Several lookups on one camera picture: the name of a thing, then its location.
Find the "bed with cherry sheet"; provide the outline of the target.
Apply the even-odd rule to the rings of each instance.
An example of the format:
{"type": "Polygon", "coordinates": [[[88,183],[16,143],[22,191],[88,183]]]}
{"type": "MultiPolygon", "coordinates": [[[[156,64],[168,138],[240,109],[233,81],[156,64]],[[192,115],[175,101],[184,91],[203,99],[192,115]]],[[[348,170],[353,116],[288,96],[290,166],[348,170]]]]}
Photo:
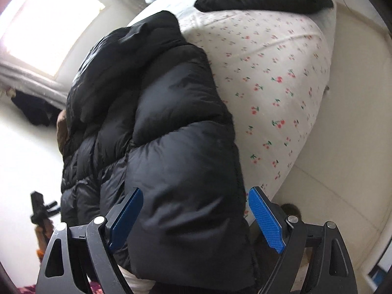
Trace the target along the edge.
{"type": "Polygon", "coordinates": [[[169,11],[188,42],[209,59],[233,116],[246,188],[272,198],[298,158],[330,79],[336,10],[202,13],[196,0],[156,0],[140,21],[169,11]]]}

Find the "window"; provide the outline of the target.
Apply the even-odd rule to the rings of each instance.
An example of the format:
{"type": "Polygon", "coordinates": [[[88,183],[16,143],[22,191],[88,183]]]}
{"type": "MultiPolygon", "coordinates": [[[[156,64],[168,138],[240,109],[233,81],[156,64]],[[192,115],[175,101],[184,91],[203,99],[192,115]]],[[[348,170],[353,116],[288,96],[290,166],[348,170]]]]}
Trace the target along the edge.
{"type": "Polygon", "coordinates": [[[1,50],[54,77],[105,8],[100,0],[11,0],[1,14],[1,50]]]}

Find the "dark clothes on rack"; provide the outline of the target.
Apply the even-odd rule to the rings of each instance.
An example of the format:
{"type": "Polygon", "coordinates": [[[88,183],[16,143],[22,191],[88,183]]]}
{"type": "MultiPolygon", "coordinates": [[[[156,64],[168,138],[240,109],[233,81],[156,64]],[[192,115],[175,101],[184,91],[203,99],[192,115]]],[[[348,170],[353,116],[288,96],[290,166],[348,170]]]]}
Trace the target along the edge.
{"type": "Polygon", "coordinates": [[[33,125],[48,127],[57,124],[57,118],[61,110],[46,100],[16,90],[15,96],[11,98],[11,101],[33,125]]]}

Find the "black puffer jacket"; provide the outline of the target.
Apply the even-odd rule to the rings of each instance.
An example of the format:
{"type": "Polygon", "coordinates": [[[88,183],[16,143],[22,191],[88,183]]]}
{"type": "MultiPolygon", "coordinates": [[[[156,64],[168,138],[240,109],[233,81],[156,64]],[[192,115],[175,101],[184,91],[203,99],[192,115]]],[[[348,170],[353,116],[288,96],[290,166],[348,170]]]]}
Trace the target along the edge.
{"type": "Polygon", "coordinates": [[[114,257],[136,293],[255,293],[232,115],[205,52],[161,11],[106,35],[68,93],[61,218],[144,204],[114,257]]]}

